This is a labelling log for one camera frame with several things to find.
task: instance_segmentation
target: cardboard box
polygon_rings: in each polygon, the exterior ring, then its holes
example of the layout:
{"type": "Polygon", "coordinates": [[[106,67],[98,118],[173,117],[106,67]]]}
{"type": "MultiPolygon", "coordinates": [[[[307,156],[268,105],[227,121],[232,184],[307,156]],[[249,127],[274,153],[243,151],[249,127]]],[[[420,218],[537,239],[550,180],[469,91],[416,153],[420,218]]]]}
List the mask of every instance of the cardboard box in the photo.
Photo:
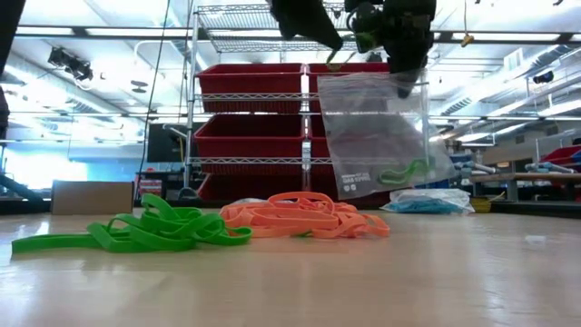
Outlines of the cardboard box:
{"type": "Polygon", "coordinates": [[[118,214],[133,212],[133,182],[54,181],[53,214],[118,214]]]}

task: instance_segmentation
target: black cable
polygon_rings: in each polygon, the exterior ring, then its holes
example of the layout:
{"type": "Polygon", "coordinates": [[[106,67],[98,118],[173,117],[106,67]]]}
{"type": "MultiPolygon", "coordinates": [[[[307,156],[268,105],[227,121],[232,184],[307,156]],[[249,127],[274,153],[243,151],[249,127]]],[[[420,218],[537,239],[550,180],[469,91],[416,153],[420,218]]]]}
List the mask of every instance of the black cable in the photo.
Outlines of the black cable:
{"type": "Polygon", "coordinates": [[[153,76],[153,83],[152,83],[152,93],[149,96],[149,103],[147,104],[147,114],[145,115],[145,127],[143,128],[143,152],[142,152],[142,162],[139,164],[139,174],[137,175],[137,193],[139,193],[139,185],[142,181],[142,170],[143,170],[143,162],[145,161],[145,151],[147,145],[147,125],[149,124],[149,114],[152,112],[152,104],[153,104],[153,92],[155,91],[155,82],[157,82],[157,72],[160,70],[160,62],[162,60],[162,50],[163,50],[163,41],[165,39],[165,29],[167,27],[167,17],[170,14],[170,3],[172,0],[167,0],[167,6],[165,7],[165,17],[163,19],[163,30],[162,30],[162,38],[160,39],[160,51],[157,54],[157,62],[155,63],[155,75],[153,76]]]}

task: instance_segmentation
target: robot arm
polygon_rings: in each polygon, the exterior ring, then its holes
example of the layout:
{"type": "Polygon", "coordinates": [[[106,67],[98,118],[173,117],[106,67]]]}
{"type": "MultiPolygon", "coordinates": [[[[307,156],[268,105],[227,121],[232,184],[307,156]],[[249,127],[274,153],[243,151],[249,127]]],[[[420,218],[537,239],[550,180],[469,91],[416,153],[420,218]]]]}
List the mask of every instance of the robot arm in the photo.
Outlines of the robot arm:
{"type": "MultiPolygon", "coordinates": [[[[341,49],[343,42],[321,0],[270,2],[285,40],[302,35],[335,51],[341,49]]],[[[405,77],[406,82],[415,83],[418,69],[428,63],[428,50],[434,44],[429,28],[436,13],[436,0],[345,0],[344,4],[349,13],[347,27],[355,35],[359,53],[383,46],[389,55],[390,71],[415,71],[405,77]]]]}

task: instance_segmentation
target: orange rubber band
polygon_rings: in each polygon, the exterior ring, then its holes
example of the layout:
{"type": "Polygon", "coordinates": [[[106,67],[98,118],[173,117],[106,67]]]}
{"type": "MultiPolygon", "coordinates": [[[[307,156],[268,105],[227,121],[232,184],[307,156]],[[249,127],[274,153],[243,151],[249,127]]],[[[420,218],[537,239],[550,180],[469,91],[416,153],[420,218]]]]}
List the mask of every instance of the orange rubber band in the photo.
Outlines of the orange rubber band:
{"type": "Polygon", "coordinates": [[[230,204],[222,207],[220,216],[230,228],[251,227],[256,238],[305,233],[326,239],[389,236],[389,226],[378,216],[358,213],[350,204],[334,203],[323,193],[281,193],[264,203],[230,204]]]}

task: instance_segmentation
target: red plastic crate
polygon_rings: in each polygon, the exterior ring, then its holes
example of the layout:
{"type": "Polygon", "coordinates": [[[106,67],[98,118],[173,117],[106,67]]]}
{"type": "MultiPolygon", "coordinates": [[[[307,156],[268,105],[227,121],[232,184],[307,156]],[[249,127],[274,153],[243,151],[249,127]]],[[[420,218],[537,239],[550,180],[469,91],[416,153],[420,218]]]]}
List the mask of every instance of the red plastic crate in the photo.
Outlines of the red plastic crate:
{"type": "MultiPolygon", "coordinates": [[[[329,158],[329,148],[327,147],[327,135],[325,134],[325,124],[322,116],[312,115],[310,117],[309,128],[310,157],[329,158]]],[[[313,174],[334,174],[332,164],[313,164],[310,167],[313,174]]]]}
{"type": "Polygon", "coordinates": [[[552,153],[547,154],[544,158],[542,158],[541,162],[565,166],[567,166],[568,164],[574,164],[575,160],[573,158],[573,155],[579,151],[581,151],[581,145],[573,145],[556,149],[552,153]]]}
{"type": "MultiPolygon", "coordinates": [[[[339,201],[337,185],[335,184],[334,175],[316,175],[310,176],[310,189],[313,192],[325,193],[333,201],[339,201]]],[[[385,203],[389,203],[389,192],[374,193],[357,199],[342,200],[342,202],[357,205],[377,205],[379,208],[385,203]]]]}
{"type": "MultiPolygon", "coordinates": [[[[303,64],[217,64],[202,73],[203,94],[299,94],[303,64]]],[[[206,113],[296,114],[300,101],[204,101],[206,113]]]]}
{"type": "MultiPolygon", "coordinates": [[[[195,133],[200,157],[301,158],[305,138],[298,114],[216,114],[195,133]]],[[[294,174],[300,164],[203,164],[216,174],[294,174]]]]}
{"type": "MultiPolygon", "coordinates": [[[[343,64],[338,72],[329,70],[326,64],[308,64],[307,76],[309,77],[309,93],[319,91],[319,76],[344,76],[353,73],[388,73],[389,65],[387,63],[346,63],[343,64]]],[[[320,102],[311,101],[309,108],[314,113],[320,113],[320,102]]]]}
{"type": "Polygon", "coordinates": [[[302,188],[302,176],[219,176],[208,175],[198,195],[205,201],[237,201],[245,198],[266,200],[274,194],[297,192],[302,188]]]}

